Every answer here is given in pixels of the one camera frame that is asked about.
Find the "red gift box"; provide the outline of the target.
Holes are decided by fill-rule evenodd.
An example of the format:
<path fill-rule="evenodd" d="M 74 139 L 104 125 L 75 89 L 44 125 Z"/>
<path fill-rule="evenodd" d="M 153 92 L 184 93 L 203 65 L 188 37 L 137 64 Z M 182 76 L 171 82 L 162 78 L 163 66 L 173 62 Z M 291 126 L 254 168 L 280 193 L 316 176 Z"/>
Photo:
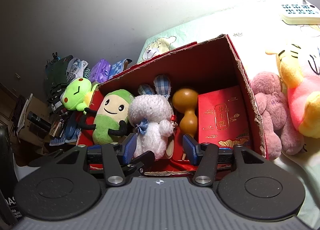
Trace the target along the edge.
<path fill-rule="evenodd" d="M 199 143 L 222 149 L 251 147 L 247 112 L 239 86 L 198 95 Z"/>

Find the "pile of dark clothes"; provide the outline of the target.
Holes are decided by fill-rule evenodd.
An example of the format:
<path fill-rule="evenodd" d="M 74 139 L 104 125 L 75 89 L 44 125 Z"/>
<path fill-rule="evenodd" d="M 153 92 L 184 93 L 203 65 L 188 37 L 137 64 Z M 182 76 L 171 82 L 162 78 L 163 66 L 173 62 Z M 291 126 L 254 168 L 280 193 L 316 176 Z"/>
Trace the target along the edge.
<path fill-rule="evenodd" d="M 88 62 L 72 55 L 60 58 L 57 52 L 47 60 L 45 67 L 44 91 L 52 113 L 58 114 L 63 109 L 60 99 L 67 86 L 76 78 L 87 78 L 90 74 Z"/>

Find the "pink bear plush toy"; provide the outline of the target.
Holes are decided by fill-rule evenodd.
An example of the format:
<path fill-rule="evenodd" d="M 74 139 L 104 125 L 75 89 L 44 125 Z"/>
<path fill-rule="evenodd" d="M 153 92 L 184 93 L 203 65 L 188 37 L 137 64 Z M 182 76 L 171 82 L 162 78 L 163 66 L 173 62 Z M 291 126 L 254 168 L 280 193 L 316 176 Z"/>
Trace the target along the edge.
<path fill-rule="evenodd" d="M 280 77 L 272 72 L 261 72 L 252 79 L 251 87 L 263 120 L 268 157 L 275 160 L 281 153 L 299 153 L 304 137 L 293 126 Z"/>

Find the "blue checkered cloth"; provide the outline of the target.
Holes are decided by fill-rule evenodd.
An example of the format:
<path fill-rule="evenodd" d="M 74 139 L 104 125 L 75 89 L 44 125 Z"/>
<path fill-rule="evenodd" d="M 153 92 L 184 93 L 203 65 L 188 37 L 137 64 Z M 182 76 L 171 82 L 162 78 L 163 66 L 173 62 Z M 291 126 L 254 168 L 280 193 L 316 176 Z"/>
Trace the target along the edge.
<path fill-rule="evenodd" d="M 131 62 L 132 62 L 131 59 L 126 58 L 112 64 L 109 72 L 108 80 L 111 80 L 114 76 L 125 71 Z"/>

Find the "purple pouch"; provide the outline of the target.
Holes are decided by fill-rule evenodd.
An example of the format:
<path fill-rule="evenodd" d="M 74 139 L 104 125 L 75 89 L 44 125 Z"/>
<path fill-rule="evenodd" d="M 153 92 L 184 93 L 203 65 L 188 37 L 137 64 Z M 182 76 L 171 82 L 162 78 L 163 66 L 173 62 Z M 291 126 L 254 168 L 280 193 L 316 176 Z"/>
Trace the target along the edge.
<path fill-rule="evenodd" d="M 104 83 L 108 80 L 110 71 L 111 64 L 107 60 L 101 59 L 91 68 L 89 80 L 91 83 Z"/>

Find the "brown wooden gourd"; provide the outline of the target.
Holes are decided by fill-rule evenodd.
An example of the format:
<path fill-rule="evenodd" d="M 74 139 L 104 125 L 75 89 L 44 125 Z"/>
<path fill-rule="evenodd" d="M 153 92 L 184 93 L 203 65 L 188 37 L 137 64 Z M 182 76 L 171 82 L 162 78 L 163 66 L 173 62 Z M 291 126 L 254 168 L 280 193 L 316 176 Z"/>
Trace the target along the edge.
<path fill-rule="evenodd" d="M 172 98 L 174 108 L 183 114 L 183 118 L 179 124 L 181 132 L 192 137 L 197 133 L 198 121 L 195 114 L 197 102 L 198 93 L 188 88 L 182 88 L 176 91 Z"/>

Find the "white bunny plush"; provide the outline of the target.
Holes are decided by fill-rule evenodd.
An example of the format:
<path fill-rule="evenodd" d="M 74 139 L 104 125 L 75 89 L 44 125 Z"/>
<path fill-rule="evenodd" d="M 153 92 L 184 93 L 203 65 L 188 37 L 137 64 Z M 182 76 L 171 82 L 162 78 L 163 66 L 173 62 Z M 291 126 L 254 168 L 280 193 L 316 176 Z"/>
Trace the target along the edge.
<path fill-rule="evenodd" d="M 169 103 L 170 80 L 159 75 L 153 80 L 154 88 L 140 85 L 138 96 L 129 104 L 128 118 L 137 134 L 134 157 L 151 151 L 155 159 L 161 159 L 166 152 L 168 139 L 174 132 L 171 118 L 174 114 Z"/>

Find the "green bean plush toy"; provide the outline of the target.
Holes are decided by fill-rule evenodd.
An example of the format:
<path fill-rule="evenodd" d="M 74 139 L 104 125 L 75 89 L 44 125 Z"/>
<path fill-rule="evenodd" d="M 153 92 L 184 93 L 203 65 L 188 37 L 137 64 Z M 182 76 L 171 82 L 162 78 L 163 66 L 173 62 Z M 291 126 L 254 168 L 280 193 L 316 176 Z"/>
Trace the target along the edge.
<path fill-rule="evenodd" d="M 85 108 L 79 127 L 93 131 L 94 144 L 117 142 L 127 133 L 128 109 L 134 98 L 132 93 L 124 89 L 108 93 L 97 111 Z"/>

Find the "white power strip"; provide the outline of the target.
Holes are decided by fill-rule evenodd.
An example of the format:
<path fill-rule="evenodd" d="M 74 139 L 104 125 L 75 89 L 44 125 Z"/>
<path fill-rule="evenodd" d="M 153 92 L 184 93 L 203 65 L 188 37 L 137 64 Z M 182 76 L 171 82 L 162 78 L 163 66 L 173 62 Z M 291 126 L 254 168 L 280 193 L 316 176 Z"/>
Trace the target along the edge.
<path fill-rule="evenodd" d="M 282 21 L 288 25 L 319 25 L 319 9 L 307 4 L 282 4 Z"/>

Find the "green frog plush toy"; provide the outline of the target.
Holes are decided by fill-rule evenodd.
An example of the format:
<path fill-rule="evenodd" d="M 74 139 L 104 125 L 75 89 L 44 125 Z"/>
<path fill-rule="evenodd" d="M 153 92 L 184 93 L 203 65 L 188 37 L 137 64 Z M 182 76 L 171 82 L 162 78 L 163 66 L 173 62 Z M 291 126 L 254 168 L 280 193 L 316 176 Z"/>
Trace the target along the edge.
<path fill-rule="evenodd" d="M 98 84 L 92 85 L 87 78 L 76 78 L 65 89 L 61 103 L 67 110 L 82 111 L 86 114 L 85 108 L 89 107 L 97 86 Z"/>

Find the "red cardboard box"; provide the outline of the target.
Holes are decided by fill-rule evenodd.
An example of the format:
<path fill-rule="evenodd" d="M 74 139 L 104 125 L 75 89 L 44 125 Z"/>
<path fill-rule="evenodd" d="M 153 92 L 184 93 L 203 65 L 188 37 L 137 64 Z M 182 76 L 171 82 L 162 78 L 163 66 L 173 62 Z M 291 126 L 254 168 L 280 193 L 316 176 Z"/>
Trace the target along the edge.
<path fill-rule="evenodd" d="M 168 76 L 173 89 L 190 87 L 199 93 L 240 86 L 247 114 L 249 146 L 266 156 L 262 117 L 245 68 L 228 35 L 202 43 L 193 42 L 130 67 L 101 84 L 93 94 L 90 107 L 97 110 L 103 97 L 117 89 L 137 93 L 139 85 L 151 83 L 157 75 Z"/>

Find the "green bear print blanket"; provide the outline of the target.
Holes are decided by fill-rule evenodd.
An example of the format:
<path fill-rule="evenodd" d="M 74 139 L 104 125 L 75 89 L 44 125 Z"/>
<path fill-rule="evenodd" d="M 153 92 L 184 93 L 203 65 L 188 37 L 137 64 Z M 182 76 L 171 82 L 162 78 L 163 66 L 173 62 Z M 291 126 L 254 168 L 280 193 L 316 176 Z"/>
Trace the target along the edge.
<path fill-rule="evenodd" d="M 319 26 L 288 26 L 270 18 L 263 24 L 240 18 L 227 21 L 226 16 L 203 17 L 151 36 L 145 41 L 137 62 L 149 60 L 194 41 L 203 42 L 228 34 L 250 79 L 258 73 L 277 73 L 276 59 L 267 56 L 282 43 L 310 41 L 319 45 Z M 306 188 L 306 199 L 298 217 L 313 228 L 319 228 L 319 140 L 306 137 L 304 148 L 296 155 L 282 154 L 275 164 L 294 173 Z"/>

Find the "yellow tiger plush toy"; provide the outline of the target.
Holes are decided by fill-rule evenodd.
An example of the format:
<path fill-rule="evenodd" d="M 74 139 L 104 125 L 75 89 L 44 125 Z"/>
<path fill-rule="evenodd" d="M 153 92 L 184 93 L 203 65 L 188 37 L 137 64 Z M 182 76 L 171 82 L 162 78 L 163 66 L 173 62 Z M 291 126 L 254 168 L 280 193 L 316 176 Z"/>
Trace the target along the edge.
<path fill-rule="evenodd" d="M 293 126 L 304 136 L 319 138 L 319 46 L 290 44 L 266 54 L 276 57 Z"/>

